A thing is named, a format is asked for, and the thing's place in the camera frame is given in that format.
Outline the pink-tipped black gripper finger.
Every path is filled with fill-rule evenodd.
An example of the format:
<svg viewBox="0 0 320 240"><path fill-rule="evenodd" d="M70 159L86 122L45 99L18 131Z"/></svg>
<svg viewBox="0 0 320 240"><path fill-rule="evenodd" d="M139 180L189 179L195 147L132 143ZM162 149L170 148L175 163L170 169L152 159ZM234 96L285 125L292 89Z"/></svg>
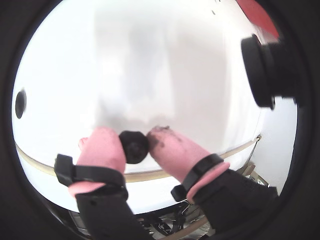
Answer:
<svg viewBox="0 0 320 240"><path fill-rule="evenodd" d="M230 169L230 163L169 127L148 134L149 153L180 182L175 199L199 206L217 234L251 220L277 198L275 187L258 184Z"/></svg>
<svg viewBox="0 0 320 240"><path fill-rule="evenodd" d="M126 156L118 134L95 129L83 140L77 164L58 154L54 172L76 199L79 215L95 240L150 240L127 204Z"/></svg>

